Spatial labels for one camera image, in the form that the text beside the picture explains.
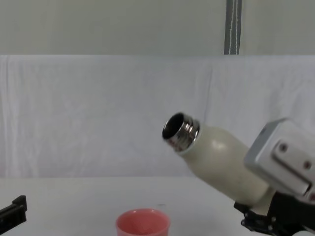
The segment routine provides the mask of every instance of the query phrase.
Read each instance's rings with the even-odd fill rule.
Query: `table surface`
[[[170,236],[247,236],[233,201],[190,177],[1,179],[0,207],[26,195],[27,222],[6,236],[115,236],[123,212],[150,207],[171,218]]]

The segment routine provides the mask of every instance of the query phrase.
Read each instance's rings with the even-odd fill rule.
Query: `white bottle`
[[[245,168],[248,148],[232,134],[177,113],[166,123],[162,137],[197,177],[254,212],[267,214],[274,191]]]

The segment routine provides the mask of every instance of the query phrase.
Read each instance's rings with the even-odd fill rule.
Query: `white cloth backdrop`
[[[247,145],[292,117],[315,133],[315,57],[3,56],[0,176],[186,176],[161,139],[184,111]]]

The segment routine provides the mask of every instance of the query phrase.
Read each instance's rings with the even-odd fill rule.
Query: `pink bowl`
[[[118,217],[118,236],[167,236],[170,226],[167,215],[155,209],[130,210]]]

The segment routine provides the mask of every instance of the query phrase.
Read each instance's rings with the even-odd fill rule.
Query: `stainless steel bottle neck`
[[[180,152],[195,142],[199,130],[200,123],[197,120],[184,113],[177,113],[166,122],[162,137],[176,152]]]

